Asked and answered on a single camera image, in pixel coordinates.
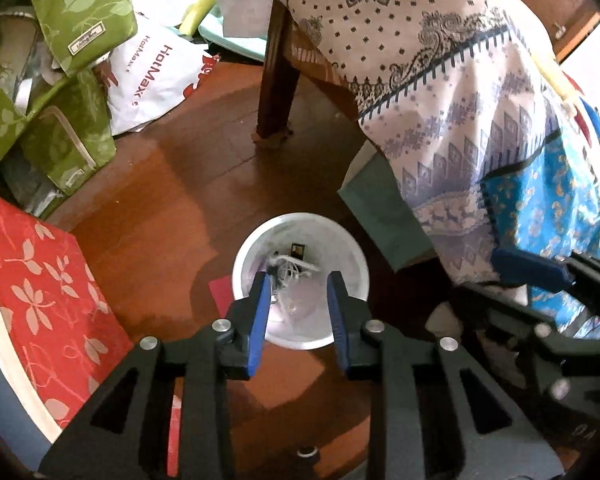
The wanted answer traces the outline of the white round trash bin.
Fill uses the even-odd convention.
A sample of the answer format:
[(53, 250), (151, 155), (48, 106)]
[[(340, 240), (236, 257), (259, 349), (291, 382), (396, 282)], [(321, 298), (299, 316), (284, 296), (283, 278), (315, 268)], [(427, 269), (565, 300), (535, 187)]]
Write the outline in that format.
[(368, 298), (366, 258), (345, 228), (319, 214), (282, 214), (258, 226), (240, 246), (232, 292), (242, 299), (257, 273), (268, 274), (272, 292), (265, 339), (290, 350), (315, 350), (334, 342), (327, 305), (332, 271), (341, 273), (350, 296)]

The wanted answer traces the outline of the red floral storage box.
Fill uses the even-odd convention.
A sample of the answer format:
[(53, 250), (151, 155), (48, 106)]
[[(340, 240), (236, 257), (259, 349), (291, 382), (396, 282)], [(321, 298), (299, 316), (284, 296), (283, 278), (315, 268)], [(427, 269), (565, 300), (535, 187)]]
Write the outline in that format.
[(0, 198), (0, 371), (47, 440), (131, 348), (76, 238)]

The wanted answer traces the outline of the patterned patchwork bed sheet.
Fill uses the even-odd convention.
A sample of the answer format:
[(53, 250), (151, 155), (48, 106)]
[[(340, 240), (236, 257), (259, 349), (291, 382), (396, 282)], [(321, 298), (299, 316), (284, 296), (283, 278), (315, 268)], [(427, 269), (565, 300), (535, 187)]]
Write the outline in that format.
[[(600, 258), (600, 147), (540, 59), (519, 0), (277, 0), (326, 58), (458, 284), (503, 283), (496, 248)], [(252, 0), (219, 0), (241, 29)]]

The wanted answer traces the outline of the white HotMaxx plastic bag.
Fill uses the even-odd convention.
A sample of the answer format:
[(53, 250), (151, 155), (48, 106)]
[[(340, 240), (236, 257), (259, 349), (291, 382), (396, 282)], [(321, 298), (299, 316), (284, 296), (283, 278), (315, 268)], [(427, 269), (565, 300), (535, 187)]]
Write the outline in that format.
[(137, 13), (137, 32), (107, 60), (107, 104), (113, 136), (136, 131), (191, 96), (219, 59), (204, 44), (178, 36)]

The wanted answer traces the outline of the green leaf pattern bag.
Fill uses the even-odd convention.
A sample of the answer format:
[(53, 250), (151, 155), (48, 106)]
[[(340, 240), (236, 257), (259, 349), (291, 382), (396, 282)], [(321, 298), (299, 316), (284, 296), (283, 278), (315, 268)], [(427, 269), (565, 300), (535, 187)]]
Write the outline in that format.
[(114, 157), (94, 66), (137, 31), (131, 0), (0, 0), (0, 163), (19, 148), (71, 195)]

